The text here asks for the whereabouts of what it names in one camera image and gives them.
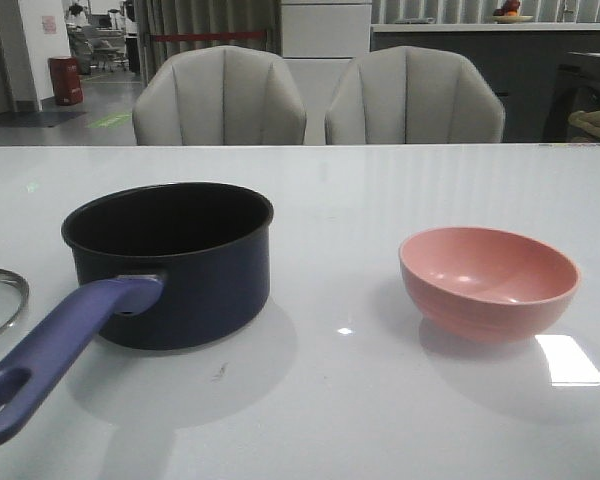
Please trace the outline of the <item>grey curtain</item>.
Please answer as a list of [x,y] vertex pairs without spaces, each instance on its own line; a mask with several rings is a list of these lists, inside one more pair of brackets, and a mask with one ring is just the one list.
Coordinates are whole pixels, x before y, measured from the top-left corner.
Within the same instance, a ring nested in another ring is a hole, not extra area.
[[[234,45],[275,54],[281,52],[281,3],[270,0],[136,1],[138,51],[142,80],[147,84],[176,54],[213,46]],[[266,30],[264,39],[154,42],[150,34],[202,34]]]

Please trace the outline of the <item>grey counter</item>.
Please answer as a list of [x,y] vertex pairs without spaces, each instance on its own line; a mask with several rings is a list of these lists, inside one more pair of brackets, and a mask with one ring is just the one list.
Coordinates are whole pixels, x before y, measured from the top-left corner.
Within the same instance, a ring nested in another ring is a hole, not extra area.
[[506,110],[509,143],[565,141],[567,119],[600,110],[600,24],[375,25],[371,47],[459,53]]

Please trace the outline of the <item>red barrier belt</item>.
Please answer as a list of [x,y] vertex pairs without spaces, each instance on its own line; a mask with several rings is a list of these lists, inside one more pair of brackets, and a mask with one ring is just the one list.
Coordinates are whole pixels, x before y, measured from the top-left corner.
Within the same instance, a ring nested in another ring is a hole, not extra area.
[[267,37],[266,30],[239,31],[239,32],[210,32],[202,34],[150,34],[149,38],[154,42],[184,42],[184,41],[229,41],[264,39]]

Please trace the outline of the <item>dark blue saucepan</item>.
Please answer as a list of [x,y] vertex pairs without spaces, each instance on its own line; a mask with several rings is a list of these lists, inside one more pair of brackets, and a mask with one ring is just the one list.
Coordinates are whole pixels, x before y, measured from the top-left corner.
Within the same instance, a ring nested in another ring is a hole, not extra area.
[[95,336],[173,350],[221,339],[270,292],[272,203],[189,182],[116,192],[61,227],[79,285],[0,361],[0,445],[29,421]]

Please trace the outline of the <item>fruit plate on counter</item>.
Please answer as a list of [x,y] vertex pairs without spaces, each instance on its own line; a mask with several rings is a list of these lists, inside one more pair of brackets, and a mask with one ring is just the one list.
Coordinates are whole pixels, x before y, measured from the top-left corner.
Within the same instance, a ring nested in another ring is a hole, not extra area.
[[505,0],[493,11],[490,19],[497,24],[517,24],[534,19],[531,15],[522,15],[520,11],[521,2],[519,0]]

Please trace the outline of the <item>pink bowl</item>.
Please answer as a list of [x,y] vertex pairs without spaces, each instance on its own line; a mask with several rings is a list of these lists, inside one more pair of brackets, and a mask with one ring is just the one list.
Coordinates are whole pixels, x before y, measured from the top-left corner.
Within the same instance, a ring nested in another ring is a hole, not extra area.
[[481,343],[531,338],[566,311],[581,280],[566,255],[498,229],[440,227],[399,247],[411,300],[441,329]]

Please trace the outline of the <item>white cabinet drawers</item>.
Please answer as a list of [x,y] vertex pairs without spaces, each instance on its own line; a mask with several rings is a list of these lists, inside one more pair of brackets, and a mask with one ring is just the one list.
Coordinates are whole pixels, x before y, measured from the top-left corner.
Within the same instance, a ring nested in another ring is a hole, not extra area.
[[324,116],[348,62],[369,51],[370,1],[283,1],[281,52],[307,112],[304,143],[325,143]]

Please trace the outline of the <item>red trash bin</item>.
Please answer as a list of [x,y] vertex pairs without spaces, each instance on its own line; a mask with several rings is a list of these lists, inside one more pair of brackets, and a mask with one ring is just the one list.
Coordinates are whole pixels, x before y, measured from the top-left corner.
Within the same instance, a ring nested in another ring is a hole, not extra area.
[[79,64],[72,56],[56,56],[48,59],[49,72],[55,103],[70,106],[83,101]]

